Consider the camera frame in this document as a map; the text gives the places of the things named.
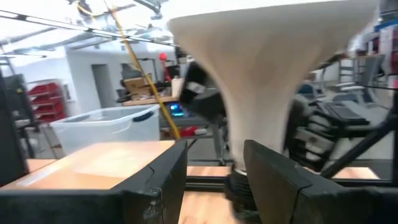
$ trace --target metal frame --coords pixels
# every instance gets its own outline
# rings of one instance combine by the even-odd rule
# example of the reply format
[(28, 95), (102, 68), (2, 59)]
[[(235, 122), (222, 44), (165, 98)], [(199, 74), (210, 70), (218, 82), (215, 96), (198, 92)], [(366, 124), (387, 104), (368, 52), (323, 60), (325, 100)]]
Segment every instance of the metal frame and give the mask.
[[(321, 176), (332, 178), (340, 170), (350, 165), (357, 157), (370, 149), (375, 143), (383, 137), (394, 132), (393, 142), (393, 159), (392, 159), (392, 178), (391, 180), (370, 180), (370, 179), (333, 179), (334, 182), (344, 187), (398, 187), (398, 90), (392, 88), (383, 88), (375, 86), (367, 86), (369, 88), (381, 88), (385, 90), (394, 90), (393, 107), (385, 121), (378, 128), (371, 131), (366, 137), (355, 147), (348, 151), (345, 155), (335, 161), (332, 165), (322, 170)], [(223, 192), (224, 181), (226, 177), (198, 177), (187, 176), (185, 190), (188, 191), (205, 191), (205, 192)]]
[(357, 143), (351, 150), (341, 156), (335, 163), (327, 167), (321, 172), (321, 176), (325, 178), (332, 178), (341, 169), (352, 163), (357, 157), (369, 150), (375, 143), (384, 138), (391, 131), (394, 132), (393, 142), (393, 159), (392, 159), (392, 178), (391, 180), (358, 180), (358, 179), (345, 179), (335, 180), (335, 182), (345, 187), (359, 187), (359, 186), (383, 186), (383, 187), (398, 187), (398, 90), (383, 87), (386, 90), (394, 90), (393, 104), (385, 121), (379, 127), (370, 132), (366, 137)]

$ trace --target red shelving bin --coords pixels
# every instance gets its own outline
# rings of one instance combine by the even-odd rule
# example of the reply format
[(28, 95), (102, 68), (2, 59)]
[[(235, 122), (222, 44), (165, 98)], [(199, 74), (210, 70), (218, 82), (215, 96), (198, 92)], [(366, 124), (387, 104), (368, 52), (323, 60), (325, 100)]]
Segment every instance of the red shelving bin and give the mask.
[(67, 117), (62, 88), (58, 80), (42, 80), (28, 85), (33, 86), (28, 95), (39, 121), (50, 123)]

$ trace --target plastic storage bin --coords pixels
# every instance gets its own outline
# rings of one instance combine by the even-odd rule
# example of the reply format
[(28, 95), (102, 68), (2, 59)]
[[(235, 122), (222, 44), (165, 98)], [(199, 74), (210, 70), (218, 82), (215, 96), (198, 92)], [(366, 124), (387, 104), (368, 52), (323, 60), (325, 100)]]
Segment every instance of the plastic storage bin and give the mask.
[(159, 141), (159, 105), (91, 111), (52, 122), (65, 155), (99, 142)]

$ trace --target white foam object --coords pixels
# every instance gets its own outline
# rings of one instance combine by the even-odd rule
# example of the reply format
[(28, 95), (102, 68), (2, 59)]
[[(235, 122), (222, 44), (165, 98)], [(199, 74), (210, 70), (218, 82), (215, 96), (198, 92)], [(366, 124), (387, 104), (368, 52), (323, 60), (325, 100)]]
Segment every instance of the white foam object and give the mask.
[(290, 101), (304, 76), (345, 48), (378, 5), (375, 0), (281, 2), (184, 16), (168, 24), (176, 42), (220, 88), (237, 169), (245, 170), (246, 139), (282, 152)]

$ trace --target wooden tabletop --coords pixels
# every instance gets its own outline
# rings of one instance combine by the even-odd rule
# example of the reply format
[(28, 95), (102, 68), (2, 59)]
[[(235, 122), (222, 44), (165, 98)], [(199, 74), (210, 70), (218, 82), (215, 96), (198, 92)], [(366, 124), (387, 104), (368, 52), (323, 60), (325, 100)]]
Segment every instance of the wooden tabletop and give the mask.
[(57, 161), (56, 159), (27, 159), (27, 167), (29, 169), (29, 172), (34, 172), (37, 171), (38, 169), (41, 169), (47, 165), (50, 165), (51, 163)]
[[(172, 96), (163, 96), (163, 97), (160, 97), (160, 99), (164, 103), (178, 101), (178, 98), (172, 97)], [(155, 98), (146, 99), (146, 100), (130, 100), (130, 101), (124, 102), (123, 106), (148, 105), (148, 104), (154, 104), (154, 103), (157, 103)]]
[(174, 141), (90, 145), (3, 189), (110, 189), (165, 152)]
[[(190, 166), (187, 175), (227, 175), (230, 167)], [(335, 178), (378, 179), (367, 167), (347, 167)], [(185, 192), (178, 224), (239, 224), (224, 193)]]

